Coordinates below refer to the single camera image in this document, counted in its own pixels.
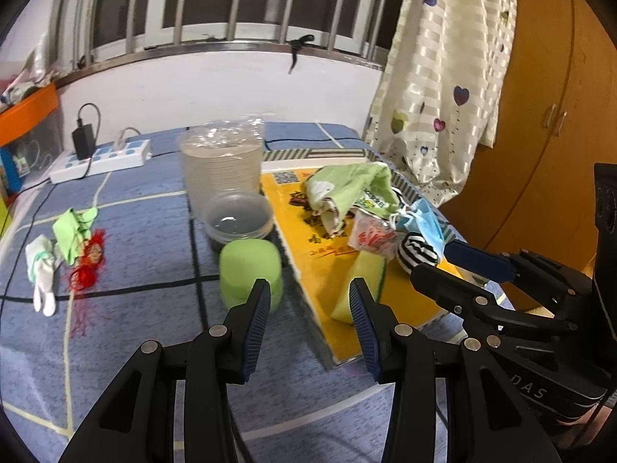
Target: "white wall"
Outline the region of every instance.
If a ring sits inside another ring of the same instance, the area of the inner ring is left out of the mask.
[[[380,71],[304,55],[288,74],[290,65],[291,55],[278,52],[201,52],[87,76],[60,90],[65,147],[73,147],[70,133],[86,102],[103,113],[98,143],[127,126],[148,133],[241,115],[340,123],[362,133]],[[94,123],[86,109],[84,122]]]
[[[49,28],[54,0],[30,0],[0,45],[0,78],[19,73],[28,54]]]

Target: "qr code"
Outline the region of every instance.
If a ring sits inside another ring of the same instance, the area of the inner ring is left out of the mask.
[[[277,184],[291,184],[292,182],[300,182],[300,179],[298,179],[298,176],[296,176],[295,172],[292,170],[275,172],[274,179]]]

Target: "window bar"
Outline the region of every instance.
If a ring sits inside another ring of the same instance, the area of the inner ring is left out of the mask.
[[[86,46],[84,54],[86,56],[86,67],[92,65],[92,44],[94,41],[94,12],[96,12],[96,3],[98,0],[90,0],[86,9]]]
[[[58,59],[58,35],[60,33],[60,18],[64,0],[54,0],[49,16],[49,64],[54,64]]]
[[[377,5],[377,13],[375,14],[375,19],[373,21],[373,29],[371,30],[371,38],[368,41],[368,49],[366,49],[365,57],[369,61],[374,60],[375,55],[375,47],[377,46],[377,37],[379,35],[379,28],[381,27],[381,19],[384,15],[384,8],[386,6],[386,0],[379,0]]]
[[[137,0],[128,0],[128,12],[126,14],[126,53],[135,51],[135,7]]]
[[[75,22],[73,23],[73,67],[77,69],[79,62],[79,35],[81,33],[81,15],[83,14],[83,0],[77,0],[75,5]]]
[[[182,18],[184,16],[184,1],[178,0],[176,5],[176,21],[174,23],[174,45],[182,42]]]
[[[287,31],[289,29],[289,18],[291,17],[291,7],[294,0],[287,0],[285,2],[285,10],[283,11],[283,21],[281,22],[281,34],[278,38],[278,42],[283,44],[287,41]]]
[[[227,41],[232,42],[236,38],[236,23],[238,22],[238,9],[240,0],[231,1],[231,11],[229,12],[229,22],[227,23]]]
[[[334,50],[334,43],[336,42],[336,33],[339,29],[339,21],[341,20],[341,11],[343,9],[343,0],[336,0],[336,6],[334,7],[334,15],[332,15],[332,26],[330,27],[330,36],[328,36],[328,50]]]

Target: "green container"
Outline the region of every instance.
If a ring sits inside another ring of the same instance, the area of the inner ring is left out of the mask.
[[[218,264],[221,299],[228,309],[246,303],[258,278],[270,283],[270,313],[278,308],[283,277],[281,255],[272,242],[255,238],[230,242],[223,247]]]

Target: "cabinet handle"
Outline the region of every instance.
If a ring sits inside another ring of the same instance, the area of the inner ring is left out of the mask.
[[[557,104],[553,104],[551,105],[550,108],[546,110],[544,114],[544,123],[542,123],[544,128],[548,128],[550,126],[550,121],[553,120],[553,115],[556,109],[557,109]]]
[[[561,127],[563,127],[563,122],[566,121],[566,116],[568,115],[567,111],[564,111],[559,118],[559,122],[557,122],[557,127],[555,129],[555,137],[559,137],[561,135]]]

